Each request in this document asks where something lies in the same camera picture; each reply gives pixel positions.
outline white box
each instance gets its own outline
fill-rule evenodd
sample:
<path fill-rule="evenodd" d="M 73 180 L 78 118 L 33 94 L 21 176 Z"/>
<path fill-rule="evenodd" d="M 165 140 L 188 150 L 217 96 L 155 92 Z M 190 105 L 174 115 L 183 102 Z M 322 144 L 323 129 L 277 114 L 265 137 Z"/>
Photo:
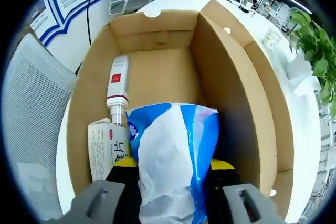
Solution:
<path fill-rule="evenodd" d="M 105 118 L 88 126 L 88 152 L 92 181 L 105 180 L 114 164 L 130 156 L 129 130 Z"/>

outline green plant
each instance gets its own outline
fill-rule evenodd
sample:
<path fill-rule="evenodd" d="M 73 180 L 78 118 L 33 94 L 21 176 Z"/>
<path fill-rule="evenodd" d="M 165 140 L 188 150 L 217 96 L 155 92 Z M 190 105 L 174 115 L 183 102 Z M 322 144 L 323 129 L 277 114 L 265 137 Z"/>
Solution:
<path fill-rule="evenodd" d="M 322 106 L 330 104 L 333 119 L 336 116 L 336 41 L 296 7 L 290 10 L 290 22 L 297 24 L 297 29 L 289 34 L 290 49 L 301 49 L 310 62 L 313 75 L 321 84 L 319 103 Z"/>

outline blue and white plastic bag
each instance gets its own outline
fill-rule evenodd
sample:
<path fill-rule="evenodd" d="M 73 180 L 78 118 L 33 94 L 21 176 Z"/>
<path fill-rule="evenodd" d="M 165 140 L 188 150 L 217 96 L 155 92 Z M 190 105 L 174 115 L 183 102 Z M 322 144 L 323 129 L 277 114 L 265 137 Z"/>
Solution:
<path fill-rule="evenodd" d="M 162 103 L 127 112 L 132 156 L 139 166 L 140 222 L 206 221 L 202 182 L 218 139 L 218 113 Z"/>

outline gray gripper part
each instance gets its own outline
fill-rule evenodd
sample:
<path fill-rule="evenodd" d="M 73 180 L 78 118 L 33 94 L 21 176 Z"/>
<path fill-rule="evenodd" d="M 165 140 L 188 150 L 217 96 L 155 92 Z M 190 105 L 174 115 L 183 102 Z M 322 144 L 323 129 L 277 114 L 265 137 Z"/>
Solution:
<path fill-rule="evenodd" d="M 47 224 L 112 224 L 125 184 L 97 180 L 72 200 L 71 209 Z"/>
<path fill-rule="evenodd" d="M 251 184 L 224 186 L 234 224 L 286 224 L 275 204 Z"/>

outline red label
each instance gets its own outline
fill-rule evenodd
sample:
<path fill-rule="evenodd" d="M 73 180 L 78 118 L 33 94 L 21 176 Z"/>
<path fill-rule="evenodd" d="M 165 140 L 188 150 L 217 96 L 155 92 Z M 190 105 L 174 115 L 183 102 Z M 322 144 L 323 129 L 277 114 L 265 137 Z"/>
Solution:
<path fill-rule="evenodd" d="M 120 78 L 121 78 L 121 74 L 120 73 L 112 75 L 111 83 L 120 82 Z"/>
<path fill-rule="evenodd" d="M 109 136 L 110 136 L 110 140 L 112 140 L 112 138 L 113 138 L 113 132 L 112 132 L 112 129 L 110 129 Z"/>

